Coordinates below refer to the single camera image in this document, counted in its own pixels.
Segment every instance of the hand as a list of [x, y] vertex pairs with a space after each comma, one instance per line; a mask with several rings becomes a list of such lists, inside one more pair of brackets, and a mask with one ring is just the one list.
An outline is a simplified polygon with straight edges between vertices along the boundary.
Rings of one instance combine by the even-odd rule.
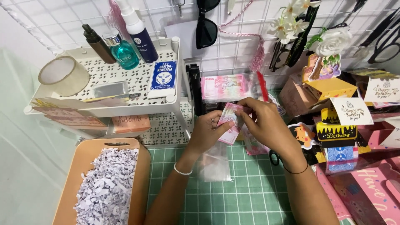
[[292, 155], [294, 151], [302, 152], [300, 143], [293, 137], [274, 104], [250, 97], [240, 100], [237, 104], [251, 108], [256, 114], [253, 113], [252, 119], [241, 110], [235, 112], [261, 144], [275, 150], [283, 159]]
[[192, 137], [185, 149], [185, 155], [189, 154], [191, 158], [197, 160], [202, 153], [210, 149], [234, 125], [234, 122], [227, 122], [217, 128], [221, 114], [222, 111], [215, 110], [199, 116], [194, 124]]

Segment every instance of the packing tape roll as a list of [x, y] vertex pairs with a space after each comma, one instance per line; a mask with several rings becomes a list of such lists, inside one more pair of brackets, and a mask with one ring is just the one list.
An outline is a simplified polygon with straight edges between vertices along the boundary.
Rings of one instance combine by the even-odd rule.
[[89, 79], [83, 65], [70, 56], [53, 59], [39, 73], [39, 82], [63, 97], [78, 94], [88, 85]]

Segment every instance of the white rose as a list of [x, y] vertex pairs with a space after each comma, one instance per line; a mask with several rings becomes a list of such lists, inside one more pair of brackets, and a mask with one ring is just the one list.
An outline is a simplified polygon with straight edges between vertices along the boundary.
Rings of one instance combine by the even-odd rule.
[[350, 45], [351, 38], [352, 35], [346, 28], [330, 29], [321, 35], [322, 42], [314, 42], [310, 50], [321, 57], [336, 55]]

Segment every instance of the pink cord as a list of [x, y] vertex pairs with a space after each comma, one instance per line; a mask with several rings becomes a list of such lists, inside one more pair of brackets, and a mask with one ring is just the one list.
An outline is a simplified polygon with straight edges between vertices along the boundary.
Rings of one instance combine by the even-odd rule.
[[226, 31], [222, 30], [222, 27], [231, 24], [235, 19], [237, 19], [253, 3], [253, 1], [254, 0], [250, 0], [249, 3], [244, 7], [244, 9], [235, 18], [233, 18], [231, 21], [229, 21], [225, 24], [221, 24], [219, 28], [220, 28], [220, 32], [225, 33], [225, 34], [234, 34], [234, 35], [238, 35], [238, 36], [256, 36], [260, 39], [258, 41], [258, 47], [257, 47], [256, 54], [254, 55], [254, 58], [249, 66], [249, 69], [251, 71], [255, 72], [255, 71], [259, 71], [261, 69], [262, 63], [264, 62], [264, 38], [262, 38], [262, 36], [260, 34], [241, 34], [241, 33], [226, 32]]
[[110, 4], [110, 12], [107, 15], [108, 24], [116, 28], [120, 32], [124, 40], [132, 42], [129, 33], [126, 30], [126, 23], [124, 21], [124, 18], [121, 16], [120, 7], [115, 3], [114, 0], [108, 0], [108, 3]]

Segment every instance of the sunglasses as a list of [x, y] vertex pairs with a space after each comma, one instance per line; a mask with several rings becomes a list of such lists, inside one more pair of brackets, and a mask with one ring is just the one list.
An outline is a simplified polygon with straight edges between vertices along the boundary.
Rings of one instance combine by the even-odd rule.
[[196, 27], [196, 48], [209, 47], [217, 40], [217, 25], [206, 18], [206, 12], [211, 11], [220, 3], [220, 0], [197, 0], [199, 19]]

